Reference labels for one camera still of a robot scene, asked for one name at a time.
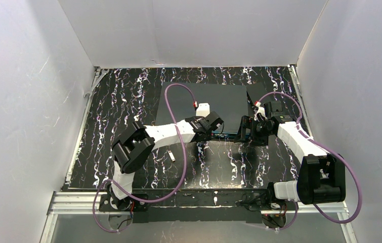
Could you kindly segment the large teal network switch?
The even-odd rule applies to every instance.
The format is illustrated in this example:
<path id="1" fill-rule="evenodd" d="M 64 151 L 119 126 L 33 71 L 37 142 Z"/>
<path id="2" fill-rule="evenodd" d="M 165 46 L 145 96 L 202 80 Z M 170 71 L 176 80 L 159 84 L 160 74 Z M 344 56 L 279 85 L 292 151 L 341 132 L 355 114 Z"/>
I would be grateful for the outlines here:
<path id="1" fill-rule="evenodd" d="M 245 86 L 221 84 L 184 83 L 198 104 L 209 104 L 210 111 L 216 112 L 225 122 L 223 134 L 236 135 L 241 118 L 248 115 L 247 92 Z M 181 86 L 169 88 L 167 97 L 176 121 L 196 114 L 191 94 Z"/>

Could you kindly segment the small silver plug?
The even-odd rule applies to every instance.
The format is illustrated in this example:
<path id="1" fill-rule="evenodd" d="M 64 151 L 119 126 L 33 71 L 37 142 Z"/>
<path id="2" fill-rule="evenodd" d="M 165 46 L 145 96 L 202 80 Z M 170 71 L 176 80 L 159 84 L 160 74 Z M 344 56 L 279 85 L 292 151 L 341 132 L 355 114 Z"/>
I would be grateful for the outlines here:
<path id="1" fill-rule="evenodd" d="M 174 154 L 170 150 L 168 151 L 168 154 L 169 154 L 171 161 L 174 163 L 176 161 Z"/>

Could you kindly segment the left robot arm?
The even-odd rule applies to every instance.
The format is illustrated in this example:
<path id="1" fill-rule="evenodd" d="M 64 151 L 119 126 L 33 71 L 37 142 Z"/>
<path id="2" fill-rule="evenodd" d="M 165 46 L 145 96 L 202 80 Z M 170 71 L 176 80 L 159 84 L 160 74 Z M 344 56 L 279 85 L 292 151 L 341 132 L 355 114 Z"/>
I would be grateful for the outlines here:
<path id="1" fill-rule="evenodd" d="M 110 193 L 118 200 L 131 197 L 134 174 L 143 167 L 153 150 L 160 147 L 181 144 L 184 157 L 182 176 L 172 196 L 181 187 L 187 170 L 186 145 L 192 142 L 208 141 L 211 134 L 224 121 L 216 112 L 207 116 L 192 116 L 176 123 L 160 126 L 145 126 L 139 121 L 131 123 L 113 142 L 111 150 L 114 159 L 114 175 Z"/>

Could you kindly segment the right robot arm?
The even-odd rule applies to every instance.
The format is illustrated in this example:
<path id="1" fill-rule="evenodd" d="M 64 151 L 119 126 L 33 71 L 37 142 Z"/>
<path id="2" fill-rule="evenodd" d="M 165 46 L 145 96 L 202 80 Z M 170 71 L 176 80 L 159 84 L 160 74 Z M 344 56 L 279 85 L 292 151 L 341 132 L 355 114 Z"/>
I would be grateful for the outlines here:
<path id="1" fill-rule="evenodd" d="M 254 116 L 243 116 L 234 142 L 253 146 L 268 145 L 275 135 L 300 161 L 297 180 L 270 182 L 265 202 L 300 201 L 305 205 L 336 203 L 346 197 L 345 165 L 336 157 L 315 145 L 299 128 L 296 119 L 286 114 L 279 101 L 255 103 Z"/>

